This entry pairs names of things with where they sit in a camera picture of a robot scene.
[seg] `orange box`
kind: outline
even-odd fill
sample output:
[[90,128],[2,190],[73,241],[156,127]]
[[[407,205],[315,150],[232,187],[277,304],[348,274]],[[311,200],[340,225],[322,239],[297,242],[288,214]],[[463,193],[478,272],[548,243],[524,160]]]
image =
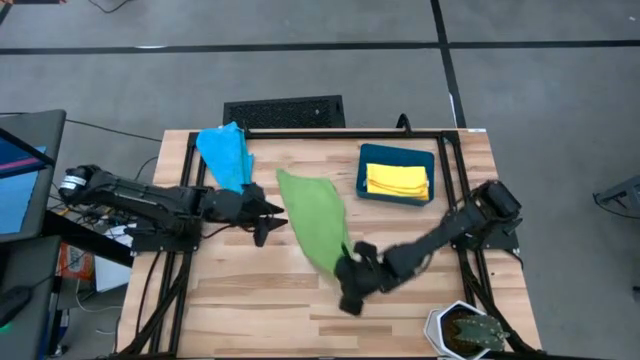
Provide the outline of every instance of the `orange box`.
[[58,255],[58,273],[60,276],[92,281],[93,270],[92,254],[65,243],[60,244],[60,254]]

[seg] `yellow cloth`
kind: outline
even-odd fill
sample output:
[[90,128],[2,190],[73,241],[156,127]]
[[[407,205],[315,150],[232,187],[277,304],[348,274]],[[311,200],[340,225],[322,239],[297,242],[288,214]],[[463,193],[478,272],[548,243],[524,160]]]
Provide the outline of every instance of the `yellow cloth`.
[[429,200],[424,166],[367,164],[367,192]]

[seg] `blue tray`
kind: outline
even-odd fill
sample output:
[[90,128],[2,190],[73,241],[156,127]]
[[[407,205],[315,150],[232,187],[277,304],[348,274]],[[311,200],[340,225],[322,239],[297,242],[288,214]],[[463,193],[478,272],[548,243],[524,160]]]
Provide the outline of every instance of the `blue tray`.
[[[370,194],[367,192],[367,164],[381,164],[392,166],[424,166],[427,169],[429,179],[429,200],[414,198]],[[356,193],[364,199],[389,201],[399,204],[425,206],[434,197],[435,182],[433,177],[434,156],[433,153],[418,150],[402,149],[390,146],[363,144],[360,147],[360,161],[358,164],[358,179],[356,180]]]

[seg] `concrete floor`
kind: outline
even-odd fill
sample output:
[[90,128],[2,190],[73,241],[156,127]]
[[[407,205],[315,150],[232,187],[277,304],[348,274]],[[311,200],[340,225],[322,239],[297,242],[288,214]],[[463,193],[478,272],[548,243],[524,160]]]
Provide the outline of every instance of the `concrete floor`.
[[[449,41],[640,39],[633,0],[441,6]],[[111,15],[76,0],[14,6],[0,27],[1,48],[436,40],[428,0],[135,0]],[[640,223],[599,210],[591,193],[640,172],[640,49],[452,58],[467,125],[488,129],[501,179],[524,206],[519,237],[544,348],[637,359]],[[343,95],[349,127],[390,127],[400,112],[414,127],[454,124],[438,50],[0,56],[0,79],[0,111],[63,108],[151,137],[221,124],[227,101],[324,94]],[[158,146],[67,124],[57,176],[83,163],[133,176]],[[112,337],[94,329],[112,330],[117,316],[74,311],[65,358],[110,352]]]

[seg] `wooden table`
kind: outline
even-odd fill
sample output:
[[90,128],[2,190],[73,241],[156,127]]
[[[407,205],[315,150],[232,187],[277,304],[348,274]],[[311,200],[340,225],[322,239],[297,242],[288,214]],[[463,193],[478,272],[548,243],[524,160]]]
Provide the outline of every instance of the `wooden table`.
[[[187,130],[165,132],[155,184],[178,185],[188,134]],[[497,178],[487,134],[460,130],[460,139],[471,188]],[[436,154],[433,202],[419,208],[358,198],[355,179],[363,143]],[[435,140],[250,140],[248,147],[256,159],[253,180],[276,205],[282,206],[276,168],[295,175],[330,178],[345,202],[354,242],[366,240],[384,249],[413,241],[436,226],[448,208]],[[460,197],[451,148],[448,154],[456,197]],[[192,182],[197,163],[194,161]],[[205,185],[216,186],[209,171]],[[203,232],[217,226],[207,225]],[[520,264],[504,251],[485,251],[485,255],[496,305],[526,342],[539,347]],[[119,326],[120,349],[133,339],[142,288],[153,257],[144,254],[135,260]],[[164,255],[153,273],[143,324],[157,303],[163,261]],[[359,318],[338,309],[340,294],[335,279],[319,275],[311,266],[289,224],[270,233],[263,248],[254,246],[251,234],[225,230],[203,240],[194,256],[179,356],[436,356],[422,332],[427,315],[432,309],[464,299],[457,256],[450,248],[439,250],[429,269],[418,278],[392,293],[367,298]],[[161,350],[168,346],[172,316],[170,310],[163,326]]]

